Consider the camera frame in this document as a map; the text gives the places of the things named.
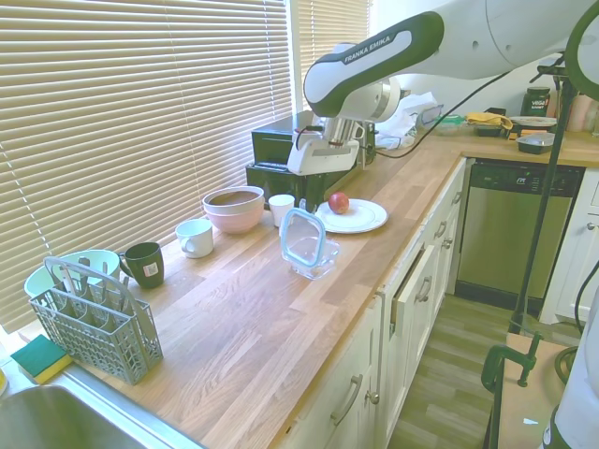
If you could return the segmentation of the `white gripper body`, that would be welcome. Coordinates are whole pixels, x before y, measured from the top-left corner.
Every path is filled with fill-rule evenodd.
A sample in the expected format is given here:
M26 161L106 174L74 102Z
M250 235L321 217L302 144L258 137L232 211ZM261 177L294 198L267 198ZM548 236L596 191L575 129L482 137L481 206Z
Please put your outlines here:
M355 164L358 150L359 144L353 139L335 146L319 135L302 135L292 146L286 165L299 176L346 171Z

